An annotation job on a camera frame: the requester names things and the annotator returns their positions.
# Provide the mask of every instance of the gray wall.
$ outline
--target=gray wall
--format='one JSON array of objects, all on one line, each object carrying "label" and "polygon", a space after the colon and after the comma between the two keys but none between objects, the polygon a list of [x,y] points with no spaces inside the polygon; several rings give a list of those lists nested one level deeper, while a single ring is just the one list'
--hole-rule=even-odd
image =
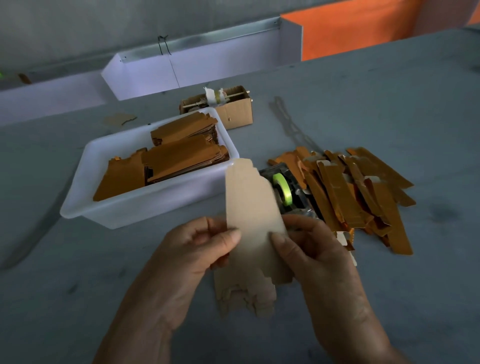
[{"label": "gray wall", "polygon": [[0,0],[0,72],[277,16],[333,0]]}]

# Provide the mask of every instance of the person's right hand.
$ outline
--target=person's right hand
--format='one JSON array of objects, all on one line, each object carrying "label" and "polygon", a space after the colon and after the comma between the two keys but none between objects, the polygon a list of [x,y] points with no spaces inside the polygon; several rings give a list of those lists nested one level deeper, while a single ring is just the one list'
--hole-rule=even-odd
[{"label": "person's right hand", "polygon": [[348,251],[327,225],[284,215],[273,246],[299,281],[319,343],[341,363],[405,363],[375,316]]}]

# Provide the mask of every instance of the person's left hand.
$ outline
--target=person's left hand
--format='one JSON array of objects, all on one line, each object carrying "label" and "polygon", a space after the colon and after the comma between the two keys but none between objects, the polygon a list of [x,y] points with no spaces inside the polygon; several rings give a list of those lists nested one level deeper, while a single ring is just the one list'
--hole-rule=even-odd
[{"label": "person's left hand", "polygon": [[140,310],[149,312],[149,320],[175,330],[184,321],[205,271],[225,266],[240,238],[240,230],[228,230],[218,218],[198,218],[174,228],[127,291],[118,313],[140,305]]}]

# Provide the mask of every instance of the table surface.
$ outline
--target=table surface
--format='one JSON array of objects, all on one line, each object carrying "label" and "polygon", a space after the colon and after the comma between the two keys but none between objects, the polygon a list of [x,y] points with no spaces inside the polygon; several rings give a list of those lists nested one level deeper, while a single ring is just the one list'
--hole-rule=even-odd
[{"label": "table surface", "polygon": [[[415,183],[401,208],[415,254],[398,256],[361,232],[358,270],[392,343],[415,362],[480,361],[480,33],[451,30],[208,83],[244,85],[253,125],[229,131],[259,169],[301,133],[325,149],[364,146]],[[92,139],[178,113],[189,86],[0,129],[0,362],[89,363],[129,284],[172,227],[225,209],[223,195],[108,230],[58,218]],[[273,113],[281,97],[301,133]],[[8,268],[39,240],[30,255]],[[297,283],[278,287],[276,314],[220,319],[208,273],[175,333],[174,363],[312,363],[328,359]]]}]

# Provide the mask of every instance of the plastic tub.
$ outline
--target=plastic tub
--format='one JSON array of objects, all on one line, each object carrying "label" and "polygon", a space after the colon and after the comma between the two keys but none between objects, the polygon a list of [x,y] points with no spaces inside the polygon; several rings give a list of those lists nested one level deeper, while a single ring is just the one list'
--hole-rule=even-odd
[{"label": "plastic tub", "polygon": [[107,170],[109,159],[114,156],[128,158],[140,148],[152,148],[150,132],[186,114],[104,136],[85,146],[60,214],[64,218],[84,216],[109,229],[116,229],[223,193],[225,169],[239,154],[216,110],[205,108],[199,111],[218,120],[218,142],[227,147],[230,160],[94,202],[93,195]]}]

